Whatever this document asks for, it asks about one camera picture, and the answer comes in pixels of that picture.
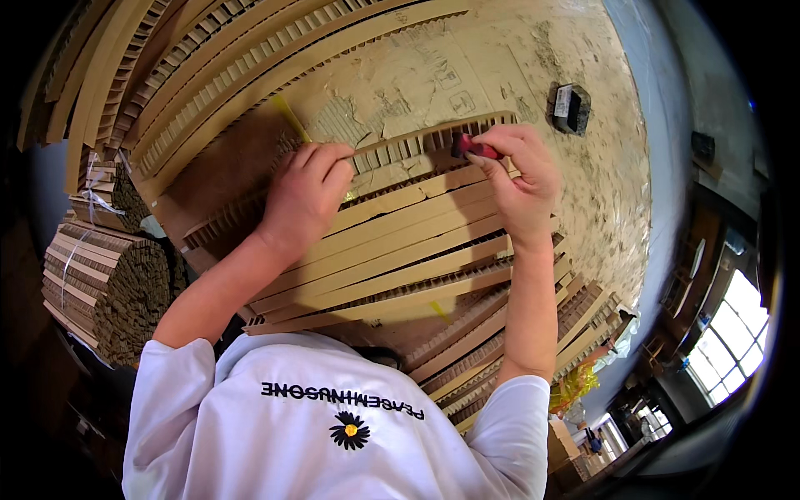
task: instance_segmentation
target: worktable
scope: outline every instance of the worktable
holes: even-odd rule
[[[548,123],[555,88],[570,82],[591,96],[583,138]],[[596,278],[635,309],[650,236],[646,129],[625,53],[599,0],[476,0],[467,14],[360,46],[280,94],[313,140],[352,146],[491,111],[515,112],[540,133],[561,169],[554,212],[570,238],[573,270]],[[200,153],[164,194],[150,196],[135,172],[133,180],[181,248],[188,229],[243,192],[289,135],[294,132],[286,121],[264,102]],[[408,178],[413,169],[399,166],[391,181]],[[378,181],[386,180],[359,177],[360,183]],[[184,256],[202,273],[230,251],[219,244],[184,248]],[[441,330],[480,294],[322,331],[353,343],[398,346],[400,338]]]

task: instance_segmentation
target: window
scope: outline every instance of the window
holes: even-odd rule
[[[653,441],[661,439],[672,431],[672,424],[669,419],[658,408],[652,411],[648,406],[645,406],[636,415],[642,420],[647,422],[650,426],[650,432],[653,434]]]
[[[689,367],[716,406],[725,401],[764,359],[768,330],[761,295],[734,271],[717,313],[689,354]]]

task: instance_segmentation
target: printed symbol on cardboard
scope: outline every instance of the printed symbol on cardboard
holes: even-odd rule
[[[451,97],[450,105],[453,107],[453,111],[458,114],[468,114],[471,111],[475,111],[475,103],[470,93],[466,90],[462,90]]]
[[[461,85],[461,79],[452,66],[447,66],[445,69],[437,71],[434,76],[444,90],[450,90]]]

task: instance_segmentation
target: right hand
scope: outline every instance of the right hand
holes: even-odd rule
[[[536,251],[540,242],[550,241],[550,212],[561,189],[561,172],[547,147],[527,124],[495,125],[472,140],[510,157],[519,170],[519,177],[512,179],[497,160],[467,154],[494,188],[494,200],[514,252]]]
[[[283,157],[253,234],[288,266],[330,229],[353,180],[347,144],[303,144]]]

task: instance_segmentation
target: floor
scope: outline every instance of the floor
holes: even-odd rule
[[[691,116],[679,55],[658,11],[650,0],[605,0],[611,21],[636,81],[650,148],[653,200],[650,222],[650,258],[639,299],[639,334],[631,354],[598,373],[600,387],[582,398],[586,421],[593,426],[636,363],[641,345],[658,315],[662,284],[672,267],[674,243],[686,209],[690,184]]]
[[[687,156],[690,115],[678,56],[652,2],[605,0],[605,4],[638,88],[650,148],[650,260],[638,301],[642,321],[639,331],[647,332],[658,312],[662,282],[670,270],[675,235],[686,205],[686,185],[690,181]],[[62,172],[62,149],[63,145],[48,146],[44,150],[37,147],[30,154],[33,166],[29,184],[30,213],[38,251],[44,250],[47,235],[54,232],[67,204],[61,190],[62,174],[60,177],[53,175],[53,172]],[[634,349],[644,336],[637,336]],[[601,386],[583,398],[586,420],[590,424],[605,413],[608,402],[632,369],[634,349],[634,355],[619,359],[601,371]]]

